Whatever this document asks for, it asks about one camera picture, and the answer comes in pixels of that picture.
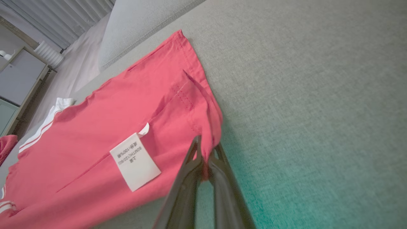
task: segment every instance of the red cloth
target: red cloth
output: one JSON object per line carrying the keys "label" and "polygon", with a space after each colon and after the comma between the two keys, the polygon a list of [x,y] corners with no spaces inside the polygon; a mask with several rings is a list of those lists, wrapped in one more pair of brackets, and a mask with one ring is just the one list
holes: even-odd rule
{"label": "red cloth", "polygon": [[[131,192],[109,151],[147,122],[141,141],[162,173]],[[178,31],[84,102],[56,114],[41,139],[18,155],[0,228],[89,228],[163,197],[193,138],[202,135],[207,160],[221,123],[203,68]]]}
{"label": "red cloth", "polygon": [[6,160],[17,142],[17,135],[6,135],[0,138],[0,165]]}

